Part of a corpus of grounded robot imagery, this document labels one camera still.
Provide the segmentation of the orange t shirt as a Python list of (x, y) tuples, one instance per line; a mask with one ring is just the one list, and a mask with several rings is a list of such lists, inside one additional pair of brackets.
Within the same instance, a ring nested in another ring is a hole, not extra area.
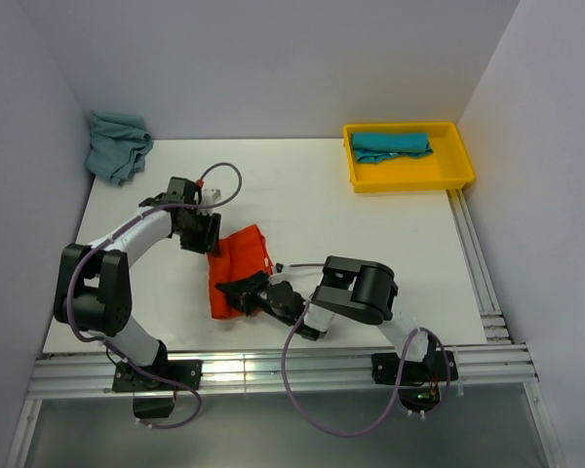
[(256, 224), (249, 225), (220, 239), (218, 253), (208, 255), (209, 299), (211, 316), (215, 320), (231, 320), (242, 313), (233, 309), (215, 285), (243, 280), (258, 271), (273, 273), (266, 238)]

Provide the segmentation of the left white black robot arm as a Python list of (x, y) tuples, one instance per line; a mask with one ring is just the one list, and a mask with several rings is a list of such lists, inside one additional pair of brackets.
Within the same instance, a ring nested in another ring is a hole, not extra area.
[(215, 251), (221, 200), (202, 182), (172, 177), (166, 191), (139, 203), (125, 225), (90, 244), (70, 244), (61, 253), (53, 304), (57, 322), (80, 340), (98, 341), (119, 355), (120, 376), (146, 389), (172, 380), (165, 343), (133, 317), (131, 267), (155, 244), (178, 237), (197, 254)]

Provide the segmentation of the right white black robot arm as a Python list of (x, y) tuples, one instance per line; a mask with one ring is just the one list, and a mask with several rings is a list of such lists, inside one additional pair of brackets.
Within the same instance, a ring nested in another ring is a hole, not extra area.
[(328, 333), (333, 319), (341, 316), (369, 326), (388, 327), (383, 331), (403, 358), (405, 380), (418, 382), (431, 375), (437, 365), (436, 344), (427, 331), (406, 344), (417, 322), (393, 310), (399, 288), (388, 266), (370, 260), (330, 255), (319, 265), (322, 278), (309, 298), (293, 289), (290, 281), (279, 279), (286, 266), (276, 272), (256, 271), (243, 278), (214, 282), (225, 306), (244, 316), (264, 312), (294, 328), (301, 337), (317, 341)]

